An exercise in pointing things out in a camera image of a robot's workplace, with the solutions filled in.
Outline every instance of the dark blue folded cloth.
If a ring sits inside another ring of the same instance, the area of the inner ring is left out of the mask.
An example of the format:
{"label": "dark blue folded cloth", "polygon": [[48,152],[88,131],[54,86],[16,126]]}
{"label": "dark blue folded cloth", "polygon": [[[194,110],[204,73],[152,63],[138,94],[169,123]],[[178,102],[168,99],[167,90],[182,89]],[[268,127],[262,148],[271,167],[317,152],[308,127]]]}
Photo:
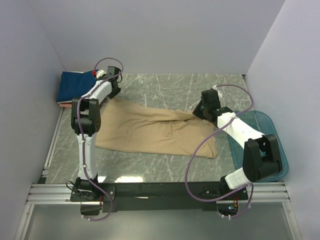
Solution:
{"label": "dark blue folded cloth", "polygon": [[90,91],[96,84],[92,71],[84,73],[64,71],[61,74],[61,82],[56,102],[71,101],[75,97],[81,97]]}

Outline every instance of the teal plastic bin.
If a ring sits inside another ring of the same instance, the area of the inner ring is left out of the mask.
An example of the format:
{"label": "teal plastic bin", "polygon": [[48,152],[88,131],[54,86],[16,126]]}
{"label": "teal plastic bin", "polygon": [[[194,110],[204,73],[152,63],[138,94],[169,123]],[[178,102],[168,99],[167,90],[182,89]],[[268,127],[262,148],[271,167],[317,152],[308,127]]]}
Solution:
{"label": "teal plastic bin", "polygon": [[[275,175],[275,176],[264,178],[264,179],[260,180],[259,182],[275,182],[275,181],[281,180],[284,176],[287,175],[288,170],[289,170],[289,166],[288,166],[288,161],[287,161],[287,158],[285,155],[285,151],[281,145],[276,128],[274,126],[274,123],[270,119],[270,117],[261,111],[247,111],[245,113],[242,113],[238,117],[242,121],[244,121],[246,124],[248,124],[250,127],[252,127],[253,129],[255,129],[265,135],[273,134],[277,138],[278,144],[279,144],[281,160],[282,160],[282,172]],[[231,155],[232,155],[234,167],[235,167],[235,169],[240,169],[243,165],[244,150],[239,145],[239,143],[237,143],[229,135],[228,135],[228,140],[229,140],[229,146],[230,146],[230,150],[231,150]]]}

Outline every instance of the gray wall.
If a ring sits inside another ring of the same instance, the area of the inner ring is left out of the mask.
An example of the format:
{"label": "gray wall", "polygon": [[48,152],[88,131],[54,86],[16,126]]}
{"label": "gray wall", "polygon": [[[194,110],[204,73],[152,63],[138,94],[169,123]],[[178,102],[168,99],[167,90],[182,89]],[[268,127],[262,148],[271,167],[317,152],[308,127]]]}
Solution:
{"label": "gray wall", "polygon": [[246,74],[285,0],[28,1],[68,71]]}
{"label": "gray wall", "polygon": [[0,33],[0,238],[10,240],[48,153],[63,67],[27,1],[0,1]]}
{"label": "gray wall", "polygon": [[319,239],[320,1],[286,0],[246,82],[274,121],[289,162],[285,183],[305,240]]}

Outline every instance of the beige cloth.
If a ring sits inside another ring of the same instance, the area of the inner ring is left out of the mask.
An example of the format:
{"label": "beige cloth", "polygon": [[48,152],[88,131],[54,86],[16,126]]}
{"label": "beige cloth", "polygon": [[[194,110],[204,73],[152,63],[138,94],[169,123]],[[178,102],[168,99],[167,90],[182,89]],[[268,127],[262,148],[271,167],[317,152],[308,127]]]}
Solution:
{"label": "beige cloth", "polygon": [[[213,131],[212,123],[191,112],[145,107],[115,97],[101,116],[95,145],[122,152],[190,156]],[[215,158],[214,138],[202,145],[196,155]]]}

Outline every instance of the purple hose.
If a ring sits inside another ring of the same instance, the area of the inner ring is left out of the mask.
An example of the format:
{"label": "purple hose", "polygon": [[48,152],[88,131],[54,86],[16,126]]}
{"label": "purple hose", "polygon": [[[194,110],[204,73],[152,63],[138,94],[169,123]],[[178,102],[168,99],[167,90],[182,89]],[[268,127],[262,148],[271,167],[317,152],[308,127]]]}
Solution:
{"label": "purple hose", "polygon": [[[235,84],[221,84],[221,85],[217,85],[216,87],[217,87],[217,88],[218,88],[218,87],[236,87],[236,88],[242,89],[243,91],[245,91],[245,92],[249,95],[249,98],[250,98],[250,100],[251,100],[251,105],[250,105],[250,107],[248,107],[247,109],[245,109],[245,110],[243,110],[243,111],[238,112],[238,113],[236,114],[236,116],[239,116],[240,114],[243,114],[243,113],[245,113],[245,112],[247,112],[247,111],[249,111],[250,109],[253,108],[253,106],[254,106],[254,99],[253,99],[252,95],[251,95],[244,87],[241,87],[241,86],[238,86],[238,85],[235,85]],[[241,189],[244,189],[244,188],[248,187],[249,185],[251,185],[251,194],[250,194],[250,197],[249,197],[249,199],[248,199],[248,202],[247,202],[246,206],[243,208],[242,211],[240,211],[238,214],[236,214],[236,215],[234,215],[234,216],[232,216],[232,217],[239,216],[240,214],[242,214],[242,213],[244,212],[244,210],[246,210],[246,209],[248,208],[248,206],[249,206],[249,204],[250,204],[250,202],[251,202],[251,199],[252,199],[253,192],[254,192],[254,186],[253,186],[253,184],[250,183],[250,184],[247,184],[247,185],[238,187],[238,188],[232,190],[231,192],[229,192],[229,193],[227,193],[227,194],[225,194],[225,195],[223,195],[223,196],[217,197],[217,198],[213,198],[213,199],[202,199],[202,198],[199,198],[199,197],[193,195],[193,193],[190,191],[190,188],[189,188],[189,185],[188,185],[188,173],[189,173],[189,169],[190,169],[191,163],[192,163],[193,159],[195,158],[196,153],[198,152],[198,150],[200,149],[200,147],[201,147],[209,138],[213,137],[214,135],[216,135],[217,133],[219,133],[219,132],[221,132],[223,129],[225,129],[227,126],[229,126],[229,125],[233,122],[234,119],[235,119],[234,117],[231,118],[231,120],[230,120],[226,125],[224,125],[223,127],[219,128],[218,130],[214,131],[212,134],[210,134],[209,136],[207,136],[202,142],[200,142],[200,144],[199,144],[199,145],[196,147],[196,149],[194,150],[194,152],[193,152],[193,154],[192,154],[192,156],[191,156],[188,164],[186,165],[186,170],[185,170],[185,175],[184,175],[184,184],[185,184],[185,188],[186,188],[186,191],[188,192],[188,194],[189,194],[193,199],[198,200],[198,201],[200,201],[200,202],[204,202],[204,203],[212,203],[212,202],[216,202],[216,201],[222,200],[222,199],[224,199],[224,198],[226,198],[226,197],[228,197],[228,196],[236,193],[237,191],[239,191],[239,190],[241,190]]]}
{"label": "purple hose", "polygon": [[89,218],[89,217],[87,217],[87,216],[84,216],[85,219],[90,220],[90,221],[100,221],[100,220],[106,219],[106,218],[112,213],[112,211],[113,211],[113,209],[114,209],[114,203],[113,203],[113,200],[112,200],[112,198],[110,197],[110,195],[109,195],[108,193],[106,193],[105,190],[103,190],[101,187],[99,187],[97,184],[95,184],[95,183],[90,179],[90,177],[89,177],[89,175],[88,175],[88,172],[87,172],[87,169],[86,169],[86,167],[85,167],[85,165],[86,165],[86,150],[85,150],[85,146],[86,146],[86,142],[85,142],[85,141],[86,141],[86,139],[85,139],[84,130],[83,130],[82,125],[81,125],[81,117],[80,117],[80,103],[82,102],[82,100],[85,99],[85,98],[91,97],[91,95],[101,86],[101,84],[104,84],[105,82],[107,82],[107,81],[109,81],[109,80],[111,80],[111,79],[114,79],[115,77],[117,77],[117,76],[119,76],[120,74],[122,74],[122,72],[124,71],[124,65],[123,65],[119,60],[117,60],[117,59],[115,59],[115,58],[113,58],[113,57],[105,57],[105,58],[101,59],[101,60],[98,61],[98,63],[94,66],[94,69],[93,69],[93,70],[95,71],[96,68],[97,68],[97,66],[98,66],[98,64],[99,64],[100,62],[102,62],[103,60],[106,60],[106,59],[111,59],[111,60],[117,61],[117,62],[121,65],[121,67],[122,67],[121,71],[120,71],[118,74],[116,74],[116,75],[114,75],[114,76],[112,76],[112,77],[109,77],[109,78],[103,80],[99,85],[97,85],[97,86],[91,91],[91,93],[89,93],[89,94],[87,94],[87,95],[85,95],[85,96],[82,96],[82,97],[79,99],[78,104],[77,104],[77,106],[76,106],[76,118],[77,118],[77,120],[78,120],[79,130],[80,130],[80,133],[81,133],[81,136],[82,136],[82,166],[83,166],[84,175],[85,175],[85,177],[87,178],[87,180],[88,180],[95,188],[97,188],[98,190],[100,190],[100,191],[109,199],[109,201],[110,201],[110,209],[109,209],[109,212],[108,212],[105,216],[100,217],[100,218]]}

